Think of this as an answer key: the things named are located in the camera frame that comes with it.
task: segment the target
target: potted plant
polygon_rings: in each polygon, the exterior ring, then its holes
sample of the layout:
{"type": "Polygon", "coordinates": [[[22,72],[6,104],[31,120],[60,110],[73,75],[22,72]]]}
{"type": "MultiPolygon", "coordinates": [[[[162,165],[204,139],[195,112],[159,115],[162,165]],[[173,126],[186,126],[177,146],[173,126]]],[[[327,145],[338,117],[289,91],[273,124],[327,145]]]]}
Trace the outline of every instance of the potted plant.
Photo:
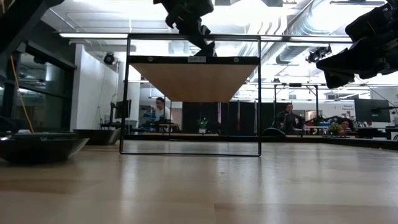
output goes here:
{"type": "Polygon", "coordinates": [[[200,118],[198,120],[198,126],[199,126],[199,133],[200,134],[205,134],[206,133],[207,122],[208,122],[208,120],[206,118],[200,118]]]}
{"type": "Polygon", "coordinates": [[[337,136],[338,132],[341,130],[340,124],[333,123],[329,126],[329,132],[333,136],[337,136]]]}

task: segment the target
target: computer monitor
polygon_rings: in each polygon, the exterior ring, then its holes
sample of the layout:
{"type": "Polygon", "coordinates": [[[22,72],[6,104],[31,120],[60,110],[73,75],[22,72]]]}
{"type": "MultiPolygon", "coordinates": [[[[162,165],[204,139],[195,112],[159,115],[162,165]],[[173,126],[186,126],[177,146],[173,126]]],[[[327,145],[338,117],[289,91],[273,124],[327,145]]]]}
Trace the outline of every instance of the computer monitor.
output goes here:
{"type": "MultiPolygon", "coordinates": [[[[124,114],[126,118],[130,117],[130,111],[131,111],[131,100],[127,100],[126,105],[124,107],[124,114]]],[[[117,102],[116,103],[116,119],[121,119],[122,118],[122,112],[123,112],[123,101],[117,102]]]]}
{"type": "Polygon", "coordinates": [[[355,99],[356,121],[391,122],[387,100],[355,99]]]}

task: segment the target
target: green plant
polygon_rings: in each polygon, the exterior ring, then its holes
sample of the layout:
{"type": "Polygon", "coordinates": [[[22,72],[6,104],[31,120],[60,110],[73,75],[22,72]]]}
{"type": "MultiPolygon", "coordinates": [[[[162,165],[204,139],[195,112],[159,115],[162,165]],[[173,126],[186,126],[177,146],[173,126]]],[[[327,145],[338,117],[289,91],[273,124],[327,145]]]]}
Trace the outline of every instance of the green plant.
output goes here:
{"type": "Polygon", "coordinates": [[[329,126],[329,132],[331,133],[338,133],[338,131],[340,131],[341,126],[340,124],[337,123],[333,123],[331,124],[331,126],[329,126]]]}
{"type": "Polygon", "coordinates": [[[198,120],[199,129],[206,129],[208,120],[206,118],[201,118],[198,120]]]}

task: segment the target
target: label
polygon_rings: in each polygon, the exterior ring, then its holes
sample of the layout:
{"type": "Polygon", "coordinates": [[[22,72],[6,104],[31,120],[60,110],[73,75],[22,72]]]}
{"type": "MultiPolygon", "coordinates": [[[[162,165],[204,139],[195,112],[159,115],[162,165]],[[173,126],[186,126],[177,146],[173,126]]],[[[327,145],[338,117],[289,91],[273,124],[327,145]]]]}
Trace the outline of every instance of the label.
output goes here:
{"type": "Polygon", "coordinates": [[[206,57],[188,57],[188,63],[206,63],[206,57]]]}

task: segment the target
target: black bowl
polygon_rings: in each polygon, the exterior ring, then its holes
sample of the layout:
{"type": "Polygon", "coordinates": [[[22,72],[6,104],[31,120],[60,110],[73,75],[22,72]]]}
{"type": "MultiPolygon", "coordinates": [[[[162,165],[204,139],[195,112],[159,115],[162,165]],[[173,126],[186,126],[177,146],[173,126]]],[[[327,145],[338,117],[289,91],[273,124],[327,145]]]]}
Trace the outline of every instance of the black bowl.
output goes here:
{"type": "Polygon", "coordinates": [[[87,142],[88,139],[2,138],[0,158],[15,164],[63,162],[87,142]]]}
{"type": "Polygon", "coordinates": [[[87,145],[109,146],[116,144],[120,138],[120,129],[116,130],[84,130],[74,129],[73,132],[78,138],[89,138],[87,145]]]}

